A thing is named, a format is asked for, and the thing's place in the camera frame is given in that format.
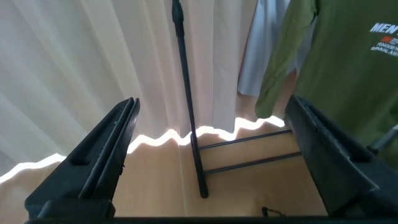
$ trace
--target red logo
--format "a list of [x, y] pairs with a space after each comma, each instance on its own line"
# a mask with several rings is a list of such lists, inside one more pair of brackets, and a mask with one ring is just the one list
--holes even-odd
[[383, 38], [381, 39], [381, 42], [389, 43], [391, 40], [392, 40], [392, 37], [390, 37], [390, 36], [385, 36], [385, 37], [383, 37]]

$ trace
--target sunlight strip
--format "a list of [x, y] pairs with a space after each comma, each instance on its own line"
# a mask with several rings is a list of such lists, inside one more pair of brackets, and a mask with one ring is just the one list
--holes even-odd
[[[285, 126], [284, 121], [275, 116], [271, 116], [267, 119], [258, 119], [256, 122], [248, 121], [244, 118], [236, 118], [234, 133], [229, 133], [222, 129], [215, 129], [210, 126], [201, 126], [197, 129], [197, 136], [199, 137], [203, 134], [218, 134], [218, 136], [225, 141], [232, 141], [236, 139], [236, 135], [241, 128], [255, 130], [257, 128], [260, 128], [264, 123], [270, 123], [280, 128]], [[173, 129], [168, 130], [157, 139], [152, 139], [150, 137], [140, 134], [132, 143], [130, 143], [127, 153], [132, 153], [135, 149], [137, 149], [140, 144], [143, 143], [150, 146], [161, 146], [170, 139], [174, 139], [180, 146], [186, 146], [190, 143], [190, 136], [191, 132], [189, 132], [184, 138], [181, 138], [181, 136]], [[65, 158], [65, 156], [61, 156], [60, 154], [54, 154], [39, 162], [20, 163], [12, 168], [8, 173], [0, 177], [0, 184], [13, 178], [18, 172], [22, 170], [40, 169], [56, 162], [62, 162]]]

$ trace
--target hanging clothes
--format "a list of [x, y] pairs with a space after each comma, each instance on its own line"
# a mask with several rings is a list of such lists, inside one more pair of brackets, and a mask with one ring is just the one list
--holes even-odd
[[[246, 51], [239, 76], [238, 91], [243, 95], [258, 97], [261, 81], [279, 36], [282, 21], [290, 0], [258, 0], [251, 30], [246, 44]], [[297, 61], [290, 64], [288, 73], [300, 70], [311, 42], [308, 35], [298, 51]]]
[[[257, 116], [271, 115], [289, 63], [316, 16], [295, 94], [365, 146], [383, 136], [398, 123], [397, 8], [396, 0], [291, 0], [262, 81]], [[385, 153], [398, 166], [396, 153]]]

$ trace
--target clothes rack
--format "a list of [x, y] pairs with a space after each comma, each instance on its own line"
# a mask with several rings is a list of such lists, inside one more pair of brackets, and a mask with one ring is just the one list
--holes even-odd
[[227, 171], [227, 170], [232, 170], [232, 169], [237, 169], [237, 168], [242, 168], [242, 167], [247, 167], [247, 166], [253, 166], [253, 165], [262, 164], [265, 162], [272, 162], [272, 161], [278, 161], [281, 159], [288, 159], [291, 157], [301, 155], [301, 152], [295, 152], [295, 153], [291, 153], [288, 155], [277, 156], [277, 157], [272, 157], [272, 158], [267, 158], [267, 159], [259, 159], [256, 161], [245, 162], [242, 164], [236, 164], [236, 165], [221, 167], [221, 168], [212, 169], [212, 170], [203, 170], [203, 166], [202, 166], [201, 159], [200, 159], [200, 151], [201, 150], [211, 149], [214, 147], [225, 146], [228, 144], [234, 144], [234, 143], [243, 142], [243, 141], [250, 141], [250, 140], [259, 139], [259, 138], [266, 138], [269, 136], [275, 136], [275, 135], [279, 135], [279, 134], [287, 134], [287, 133], [291, 133], [292, 130], [287, 129], [287, 130], [283, 130], [283, 131], [261, 134], [258, 136], [252, 136], [252, 137], [248, 137], [248, 138], [235, 139], [233, 141], [226, 141], [226, 142], [221, 142], [221, 143], [216, 143], [216, 144], [210, 144], [207, 146], [198, 146], [198, 138], [197, 138], [196, 126], [195, 126], [195, 115], [193, 113], [192, 94], [191, 94], [191, 86], [190, 86], [190, 79], [189, 79], [189, 72], [188, 72], [187, 53], [185, 50], [185, 39], [184, 39], [184, 28], [183, 28], [184, 18], [183, 18], [182, 7], [181, 7], [179, 0], [173, 0], [172, 19], [173, 19], [174, 26], [175, 26], [175, 34], [177, 36], [178, 49], [180, 52], [181, 68], [182, 68], [182, 75], [183, 75], [183, 81], [184, 81], [184, 87], [185, 87], [185, 96], [187, 99], [188, 113], [189, 113], [190, 126], [191, 126], [191, 132], [192, 132], [191, 133], [191, 147], [192, 147], [192, 152], [193, 152], [193, 160], [195, 162], [195, 168], [196, 168], [196, 172], [197, 172], [200, 196], [202, 198], [207, 198], [209, 195], [207, 185], [206, 185], [206, 179], [205, 179], [206, 175], [214, 174], [217, 172], [223, 172], [223, 171]]

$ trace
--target curtain fold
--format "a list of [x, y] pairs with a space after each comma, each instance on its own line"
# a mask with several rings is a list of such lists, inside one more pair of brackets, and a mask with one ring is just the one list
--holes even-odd
[[[171, 0], [0, 1], [0, 174], [67, 155], [119, 101], [135, 136], [188, 134]], [[197, 126], [233, 132], [256, 0], [182, 1]]]

